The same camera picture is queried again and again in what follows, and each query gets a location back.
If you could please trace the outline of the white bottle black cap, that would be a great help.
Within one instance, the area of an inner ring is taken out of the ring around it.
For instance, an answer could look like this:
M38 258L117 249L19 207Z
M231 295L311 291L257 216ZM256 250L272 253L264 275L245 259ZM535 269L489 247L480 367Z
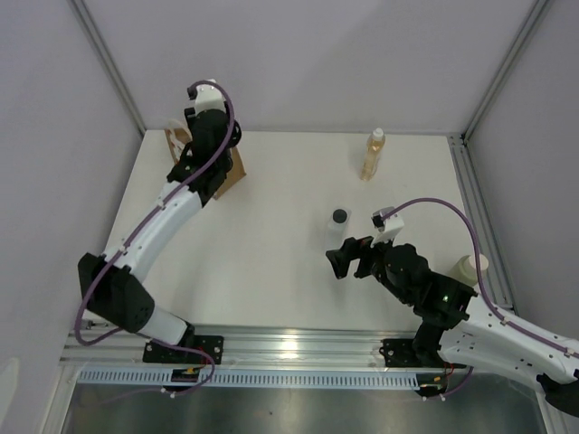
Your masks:
M324 236L323 253L331 250L339 250L346 237L351 212L347 208L338 207L332 211Z

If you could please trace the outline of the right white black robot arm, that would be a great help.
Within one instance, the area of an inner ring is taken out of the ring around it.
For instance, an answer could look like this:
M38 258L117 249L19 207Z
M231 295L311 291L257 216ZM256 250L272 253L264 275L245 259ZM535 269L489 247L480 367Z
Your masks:
M373 277L422 322L412 358L423 367L469 366L520 382L571 416L578 414L578 343L485 303L475 288L430 270L411 244L348 238L326 253L337 278L351 261L355 277Z

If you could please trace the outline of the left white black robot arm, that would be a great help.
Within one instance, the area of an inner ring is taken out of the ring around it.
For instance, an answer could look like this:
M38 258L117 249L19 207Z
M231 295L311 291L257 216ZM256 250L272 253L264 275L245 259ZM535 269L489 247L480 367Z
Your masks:
M192 139L143 220L118 244L98 256L87 253L78 263L81 305L74 331L90 311L115 326L162 342L167 356L188 361L195 340L184 319L159 307L144 287L147 274L181 227L215 196L233 168L232 150L242 132L231 108L189 108L185 112Z

